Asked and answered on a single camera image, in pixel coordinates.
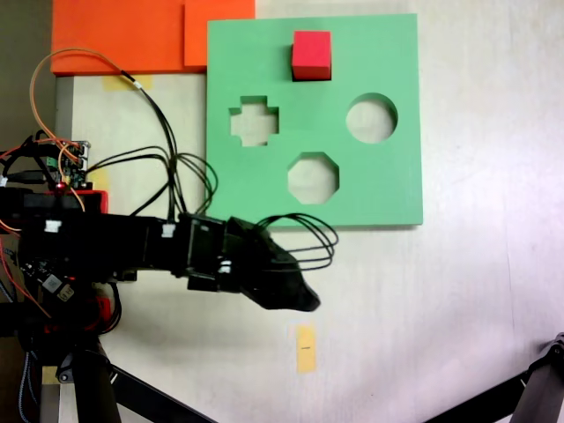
circuit board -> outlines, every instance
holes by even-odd
[[[61,158],[61,168],[63,169],[64,178],[62,178],[57,160],[55,157],[45,158],[45,165],[48,171],[53,175],[55,182],[66,182],[73,189],[91,189],[92,183],[86,180],[86,170],[88,169],[88,153],[90,151],[90,143],[88,141],[75,141],[80,147],[70,147],[68,151],[78,157],[78,166],[68,157]]]

green shape sorter board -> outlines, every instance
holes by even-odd
[[[293,82],[296,30],[331,32],[330,81]],[[422,223],[415,15],[212,21],[208,34],[207,160],[219,175],[209,215],[258,221],[304,212],[333,226]],[[393,134],[378,144],[361,143],[345,123],[355,99],[371,95],[397,113]],[[242,146],[231,135],[231,114],[264,97],[278,109],[278,133],[267,145]],[[302,204],[288,189],[288,170],[318,153],[338,167],[338,190],[324,204]]]

orange board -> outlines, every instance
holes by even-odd
[[[53,0],[52,49],[92,48],[129,73],[205,71],[208,20],[254,17],[255,0]],[[116,74],[84,54],[56,56],[51,70]]]
[[[186,71],[206,71],[208,21],[254,18],[255,0],[186,0],[184,9],[184,66]]]

white table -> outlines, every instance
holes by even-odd
[[[323,301],[313,314],[142,273],[121,288],[122,322],[103,338],[117,366],[219,422],[417,423],[527,368],[564,330],[564,3],[257,0],[259,18],[390,12],[419,15],[425,224],[341,231],[333,266],[308,274]],[[205,77],[153,81],[181,149],[201,153]],[[69,95],[68,84],[60,122],[71,105],[71,135],[93,143],[94,160],[164,145],[134,92],[91,77]],[[111,167],[111,212],[148,198],[159,166]],[[316,329],[317,370],[304,375],[299,323]],[[62,422],[73,401],[66,388]]]

robotic arm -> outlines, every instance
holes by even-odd
[[[49,201],[53,196],[0,189],[0,204],[11,204],[11,210],[0,207],[0,219],[18,217],[14,225],[22,228],[20,267],[47,295],[59,295],[67,278],[132,281],[137,271],[155,270],[188,278],[188,289],[243,293],[267,309],[313,311],[320,304],[296,259],[244,220],[181,214],[171,223],[102,214],[95,204],[86,213],[65,205],[53,211],[42,205]]]

